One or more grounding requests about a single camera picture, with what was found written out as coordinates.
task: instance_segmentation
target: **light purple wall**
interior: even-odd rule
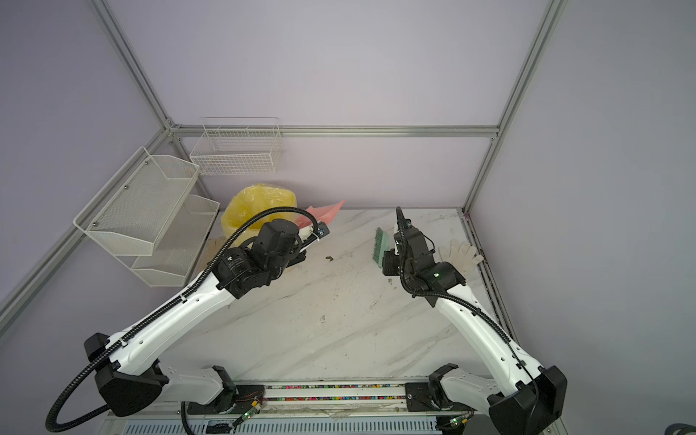
[[[193,149],[196,139],[185,139]],[[224,208],[257,182],[292,190],[301,207],[461,207],[488,149],[486,138],[290,138],[278,172],[204,176]]]
[[[1,301],[158,125],[84,0],[0,2],[0,59]],[[171,292],[84,242],[0,344],[1,431],[46,433],[46,412],[88,362],[82,342]],[[101,404],[90,377],[61,421]]]
[[[695,19],[570,1],[473,208],[570,434],[696,425]]]
[[[174,120],[500,120],[547,0],[112,0]]]
[[[0,5],[0,301],[158,129],[85,1]]]

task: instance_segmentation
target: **white wire basket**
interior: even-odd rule
[[[216,201],[188,195],[151,256],[137,257],[130,266],[119,260],[150,287],[186,285],[219,208]]]
[[[203,175],[275,173],[283,156],[277,118],[201,118],[191,161]]]
[[[190,161],[150,155],[145,148],[135,158],[139,166],[101,211],[84,221],[90,202],[73,221],[114,256],[153,255],[198,179],[199,167]]]

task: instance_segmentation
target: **black cable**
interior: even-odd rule
[[[486,313],[484,313],[484,311],[481,308],[475,306],[474,304],[472,304],[469,301],[464,301],[463,299],[460,299],[460,298],[458,298],[454,295],[451,295],[449,293],[440,293],[440,292],[416,292],[416,296],[432,296],[432,297],[436,297],[436,298],[440,298],[440,299],[447,299],[448,301],[456,302],[459,305],[461,305],[461,306],[467,308],[469,311],[471,311],[471,313],[473,315],[481,316],[481,320],[486,322],[486,324],[488,324],[488,326],[490,326],[491,329],[493,329],[496,332],[496,334],[498,334],[500,336],[500,338],[503,339],[503,342],[505,344],[509,344],[512,341],[512,339],[507,335],[505,330],[500,327],[499,324],[497,324],[493,319],[490,318],[490,316],[488,316]]]
[[[426,239],[428,239],[428,240],[430,241],[430,244],[433,246],[433,249],[431,249],[430,252],[435,253],[435,242],[433,242],[433,241],[430,239],[430,237],[428,237],[428,236],[425,235],[425,234],[423,235],[423,237],[425,237]]]
[[[203,281],[210,275],[212,272],[213,268],[217,266],[218,263],[220,263],[220,260],[223,257],[223,254],[225,251],[227,251],[230,246],[232,246],[232,243],[240,236],[242,233],[246,230],[249,229],[256,221],[259,221],[260,219],[263,219],[266,216],[269,216],[271,214],[275,213],[297,213],[297,214],[302,214],[304,216],[307,216],[309,220],[312,222],[313,225],[313,230],[317,231],[319,227],[319,223],[317,222],[317,219],[307,210],[302,210],[297,207],[273,207],[269,208],[267,210],[264,210],[263,212],[260,212],[259,214],[256,214],[253,216],[251,219],[249,219],[247,222],[244,222],[242,226],[240,226],[231,236],[230,238],[225,242],[225,244],[220,248],[220,251],[213,257],[213,259],[208,263],[208,265],[205,267],[203,272],[198,275],[198,278],[196,281],[191,284],[186,290],[180,293],[180,296],[183,296],[184,298],[187,296],[190,296],[193,294],[198,288],[203,284]],[[302,243],[302,248],[307,247],[310,243],[315,241],[317,239],[317,236],[313,233],[305,240],[304,243]],[[68,398],[71,396],[71,394],[75,391],[77,386],[82,383],[82,381],[85,380],[85,378],[92,372],[94,369],[98,366],[101,365],[105,360],[112,355],[116,350],[118,350],[121,346],[123,346],[123,342],[127,342],[128,340],[131,340],[137,333],[142,331],[147,325],[153,323],[158,317],[162,316],[164,313],[167,311],[171,310],[172,308],[176,307],[179,305],[179,303],[182,302],[181,298],[175,298],[166,303],[165,305],[161,306],[160,308],[157,309],[157,311],[154,311],[152,314],[147,316],[145,319],[141,320],[138,324],[134,325],[128,332],[126,332],[119,341],[113,343],[111,346],[106,348],[97,358],[94,359],[91,363],[87,365],[69,384],[63,392],[58,396],[58,399],[53,403],[53,406],[51,406],[50,410],[48,411],[48,414],[46,415],[46,429],[49,432],[63,432],[68,429],[72,429],[73,427],[79,426],[82,423],[93,419],[94,417],[98,416],[101,413],[104,413],[109,410],[108,405],[101,406],[100,408],[95,409],[94,411],[91,411],[87,414],[85,414],[82,417],[75,418],[74,420],[71,420],[67,423],[59,423],[58,422],[58,413],[61,412],[61,409],[63,408],[63,405],[67,402]]]
[[[186,402],[181,402],[181,424],[184,427],[186,435],[196,435],[189,426],[189,421],[186,419]]]
[[[473,416],[474,416],[474,411],[469,411],[466,414],[466,417],[462,414],[461,418],[462,418],[462,421],[464,422],[465,426],[466,426],[466,423],[468,422],[469,418],[472,418]],[[441,431],[446,431],[446,430],[454,429],[455,427],[459,426],[460,424],[461,423],[450,423],[447,426],[435,425],[435,429],[441,430]]]

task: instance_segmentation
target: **pink cloth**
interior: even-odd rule
[[[326,225],[330,224],[333,218],[336,217],[336,214],[338,214],[338,210],[343,207],[343,204],[346,202],[346,200],[341,201],[338,204],[334,205],[327,205],[326,207],[319,207],[319,208],[314,208],[310,206],[307,211],[314,216],[317,221],[324,222]],[[297,226],[300,228],[305,228],[306,226],[309,226],[312,221],[309,220],[309,218],[306,218],[304,216],[300,216],[299,218],[295,219],[295,223]]]

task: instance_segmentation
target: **marble surface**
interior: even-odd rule
[[[466,240],[455,209],[404,215],[437,246]],[[181,367],[222,365],[236,380],[421,377],[446,363],[489,376],[444,316],[412,299],[372,261],[375,230],[394,221],[393,209],[342,210],[305,262],[203,320],[160,359]],[[467,278],[492,314],[478,272]]]

